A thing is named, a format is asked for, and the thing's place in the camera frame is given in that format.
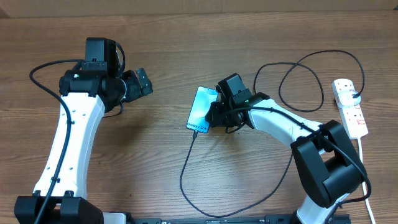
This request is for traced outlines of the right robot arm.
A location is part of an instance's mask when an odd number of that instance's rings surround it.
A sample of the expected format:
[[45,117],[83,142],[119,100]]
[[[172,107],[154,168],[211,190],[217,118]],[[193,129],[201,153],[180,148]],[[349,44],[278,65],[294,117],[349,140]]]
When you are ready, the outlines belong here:
[[307,196],[291,223],[344,223],[335,216],[348,195],[368,183],[366,169],[342,124],[310,121],[280,107],[264,93],[252,94],[234,73],[218,82],[220,100],[205,116],[211,127],[264,131],[291,147]]

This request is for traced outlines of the blue Galaxy smartphone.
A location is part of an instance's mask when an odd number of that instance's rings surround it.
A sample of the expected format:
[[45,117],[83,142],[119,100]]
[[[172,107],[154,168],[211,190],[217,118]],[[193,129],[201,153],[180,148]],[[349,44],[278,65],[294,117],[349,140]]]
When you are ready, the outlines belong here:
[[210,124],[206,121],[205,116],[209,112],[211,104],[217,98],[218,92],[216,90],[199,86],[187,119],[186,128],[199,133],[207,133]]

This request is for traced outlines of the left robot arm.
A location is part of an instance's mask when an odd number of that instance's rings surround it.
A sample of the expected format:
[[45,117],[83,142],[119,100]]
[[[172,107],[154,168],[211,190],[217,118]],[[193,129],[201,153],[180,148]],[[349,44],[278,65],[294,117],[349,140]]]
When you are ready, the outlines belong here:
[[85,58],[59,81],[54,93],[29,77],[60,102],[57,130],[45,169],[31,196],[19,196],[14,215],[19,223],[133,223],[129,212],[104,212],[87,200],[87,173],[99,123],[114,107],[123,107],[153,92],[146,71],[126,70],[118,42],[86,40]]

